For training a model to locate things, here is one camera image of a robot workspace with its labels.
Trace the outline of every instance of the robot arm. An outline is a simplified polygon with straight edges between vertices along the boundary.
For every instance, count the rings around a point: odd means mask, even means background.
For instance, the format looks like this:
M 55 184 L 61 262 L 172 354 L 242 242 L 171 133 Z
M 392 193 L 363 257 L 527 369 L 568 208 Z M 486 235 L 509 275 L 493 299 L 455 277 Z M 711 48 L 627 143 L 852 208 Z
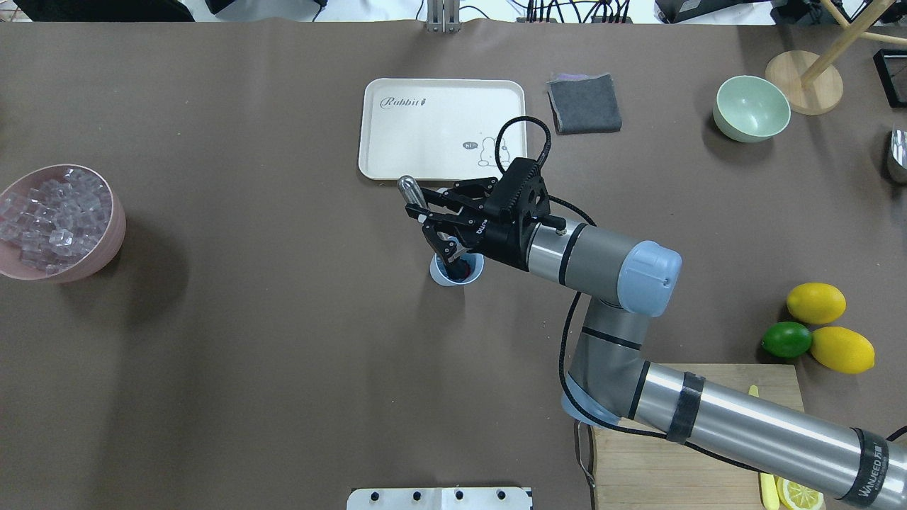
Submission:
M 669 441 L 856 507 L 907 509 L 907 448 L 642 358 L 649 320 L 664 312 L 677 281 L 679 255 L 551 215 L 540 160 L 516 158 L 500 180 L 459 181 L 440 193 L 420 190 L 411 177 L 399 186 L 448 271 L 457 270 L 459 254 L 476 252 L 592 296 L 567 377 L 568 413 L 600 425 L 627 417 Z

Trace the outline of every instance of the pink bowl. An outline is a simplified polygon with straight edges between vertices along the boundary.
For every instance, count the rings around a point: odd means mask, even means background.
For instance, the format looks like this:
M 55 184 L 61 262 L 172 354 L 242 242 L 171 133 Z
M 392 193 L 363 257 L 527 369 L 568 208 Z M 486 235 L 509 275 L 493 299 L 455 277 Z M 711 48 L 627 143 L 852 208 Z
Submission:
M 41 170 L 35 170 L 22 179 L 14 182 L 9 188 L 6 188 L 3 194 L 0 194 L 0 201 L 5 200 L 11 192 L 25 196 L 28 194 L 30 188 L 38 188 L 45 181 L 51 179 L 62 180 L 63 174 L 70 168 L 82 169 L 97 175 L 111 193 L 111 220 L 107 223 L 107 229 L 101 236 L 98 245 L 69 269 L 47 276 L 44 271 L 29 268 L 19 261 L 21 252 L 19 247 L 8 242 L 0 241 L 0 274 L 15 278 L 16 280 L 65 283 L 67 281 L 80 280 L 93 275 L 106 266 L 116 255 L 117 251 L 120 250 L 122 239 L 126 235 L 126 215 L 122 210 L 122 204 L 120 204 L 120 199 L 116 196 L 116 193 L 113 192 L 110 183 L 108 183 L 101 174 L 90 168 L 77 164 L 55 164 L 54 166 L 44 167 Z

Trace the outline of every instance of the lime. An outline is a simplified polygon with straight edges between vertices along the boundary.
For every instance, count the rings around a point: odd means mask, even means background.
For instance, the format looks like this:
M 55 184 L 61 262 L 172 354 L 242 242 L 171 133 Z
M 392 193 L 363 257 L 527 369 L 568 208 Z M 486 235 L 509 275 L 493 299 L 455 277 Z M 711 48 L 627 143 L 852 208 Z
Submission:
M 762 348 L 780 358 L 796 358 L 812 343 L 813 334 L 799 322 L 778 322 L 762 336 Z
M 828 324 L 841 317 L 845 309 L 844 294 L 827 283 L 804 283 L 787 294 L 787 310 L 807 324 Z
M 826 367 L 845 374 L 859 374 L 875 366 L 875 349 L 863 335 L 840 326 L 813 332 L 810 354 Z
M 821 492 L 784 478 L 778 478 L 778 497 L 791 510 L 819 510 L 824 501 Z

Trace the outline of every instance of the yellow lemon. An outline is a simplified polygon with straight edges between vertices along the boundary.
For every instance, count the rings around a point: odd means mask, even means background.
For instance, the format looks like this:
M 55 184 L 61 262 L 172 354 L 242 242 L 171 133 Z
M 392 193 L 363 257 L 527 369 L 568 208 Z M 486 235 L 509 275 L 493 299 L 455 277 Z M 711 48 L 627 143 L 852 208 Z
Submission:
M 845 374 L 859 374 L 875 366 L 875 349 L 863 335 L 840 326 L 813 331 L 809 348 L 819 363 Z
M 834 285 L 810 282 L 787 294 L 787 310 L 807 324 L 828 324 L 847 309 L 844 294 Z
M 783 478 L 778 478 L 778 497 L 791 510 L 819 510 L 824 501 L 821 492 Z

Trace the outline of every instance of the green bowl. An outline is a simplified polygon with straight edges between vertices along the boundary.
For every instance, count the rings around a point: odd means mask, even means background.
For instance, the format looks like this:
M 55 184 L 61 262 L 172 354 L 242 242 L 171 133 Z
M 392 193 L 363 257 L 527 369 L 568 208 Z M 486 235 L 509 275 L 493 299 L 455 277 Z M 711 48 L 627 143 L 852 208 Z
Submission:
M 761 142 L 787 127 L 791 105 L 771 82 L 758 76 L 734 76 L 718 88 L 712 115 L 728 138 Z

